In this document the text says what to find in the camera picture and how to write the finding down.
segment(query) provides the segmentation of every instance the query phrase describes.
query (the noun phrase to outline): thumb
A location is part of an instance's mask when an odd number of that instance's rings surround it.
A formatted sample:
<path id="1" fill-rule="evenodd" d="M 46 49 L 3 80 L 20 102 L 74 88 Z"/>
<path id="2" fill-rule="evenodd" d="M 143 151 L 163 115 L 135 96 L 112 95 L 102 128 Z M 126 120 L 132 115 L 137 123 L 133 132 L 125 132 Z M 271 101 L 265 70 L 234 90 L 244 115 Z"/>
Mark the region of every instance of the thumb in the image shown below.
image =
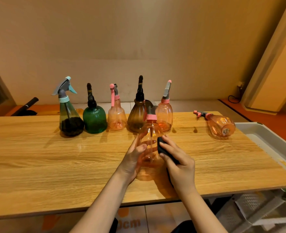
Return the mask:
<path id="1" fill-rule="evenodd" d="M 130 158 L 132 162 L 136 162 L 141 153 L 143 153 L 147 148 L 146 144 L 142 144 L 137 146 L 130 154 Z"/>
<path id="2" fill-rule="evenodd" d="M 175 163 L 172 161 L 172 159 L 170 159 L 170 157 L 168 155 L 160 153 L 159 156 L 166 162 L 169 170 L 176 167 Z"/>

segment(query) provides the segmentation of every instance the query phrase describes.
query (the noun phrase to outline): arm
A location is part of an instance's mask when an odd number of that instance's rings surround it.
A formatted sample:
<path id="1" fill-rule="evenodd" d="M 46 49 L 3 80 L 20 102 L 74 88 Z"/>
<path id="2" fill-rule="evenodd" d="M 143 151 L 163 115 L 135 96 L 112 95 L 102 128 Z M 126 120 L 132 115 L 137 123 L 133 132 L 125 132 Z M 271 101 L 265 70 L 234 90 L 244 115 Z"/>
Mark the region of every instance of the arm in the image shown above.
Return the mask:
<path id="1" fill-rule="evenodd" d="M 182 200 L 198 233 L 227 233 L 225 228 L 206 205 L 195 187 L 195 161 L 180 149 L 167 135 L 162 136 L 167 144 L 160 143 L 180 164 L 175 165 L 167 155 L 160 157 L 167 163 L 174 189 Z"/>
<path id="2" fill-rule="evenodd" d="M 114 174 L 70 233 L 109 232 L 126 189 L 137 175 L 137 159 L 147 147 L 144 144 L 134 148 L 136 141 L 133 141 Z"/>

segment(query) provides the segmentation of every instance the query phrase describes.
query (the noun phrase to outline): black pants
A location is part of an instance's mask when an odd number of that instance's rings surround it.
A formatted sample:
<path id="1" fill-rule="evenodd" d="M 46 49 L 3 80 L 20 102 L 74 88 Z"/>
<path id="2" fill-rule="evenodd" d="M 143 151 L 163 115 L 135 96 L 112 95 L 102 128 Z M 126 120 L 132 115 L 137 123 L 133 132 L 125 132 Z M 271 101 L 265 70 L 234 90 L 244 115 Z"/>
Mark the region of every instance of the black pants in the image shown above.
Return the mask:
<path id="1" fill-rule="evenodd" d="M 110 229 L 110 233 L 116 233 L 118 220 L 115 218 Z M 197 233 L 191 220 L 187 220 L 178 225 L 171 233 Z"/>

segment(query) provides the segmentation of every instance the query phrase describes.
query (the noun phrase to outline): wooden tabletop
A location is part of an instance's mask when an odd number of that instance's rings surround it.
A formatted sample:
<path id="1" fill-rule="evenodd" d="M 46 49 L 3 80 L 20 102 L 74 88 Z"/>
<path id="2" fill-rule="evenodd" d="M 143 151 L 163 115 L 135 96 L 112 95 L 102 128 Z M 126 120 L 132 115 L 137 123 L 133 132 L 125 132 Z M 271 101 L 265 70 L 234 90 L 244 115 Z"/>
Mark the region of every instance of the wooden tabletop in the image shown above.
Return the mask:
<path id="1" fill-rule="evenodd" d="M 286 187 L 286 171 L 239 130 L 218 138 L 184 112 L 168 133 L 195 159 L 201 195 Z M 89 207 L 134 138 L 125 129 L 64 138 L 59 116 L 0 117 L 0 218 Z M 123 204 L 178 198 L 165 170 L 152 171 L 130 184 Z"/>

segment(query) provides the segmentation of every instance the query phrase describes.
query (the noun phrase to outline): gray plastic tray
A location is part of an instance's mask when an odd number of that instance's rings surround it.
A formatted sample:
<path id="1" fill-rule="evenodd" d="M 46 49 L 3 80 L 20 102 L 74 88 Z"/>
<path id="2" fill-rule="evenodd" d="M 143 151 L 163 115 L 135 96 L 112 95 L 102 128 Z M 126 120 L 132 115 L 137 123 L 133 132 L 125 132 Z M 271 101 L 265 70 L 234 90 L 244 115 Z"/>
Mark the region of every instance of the gray plastic tray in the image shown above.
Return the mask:
<path id="1" fill-rule="evenodd" d="M 235 123 L 255 144 L 286 170 L 286 141 L 261 123 Z"/>

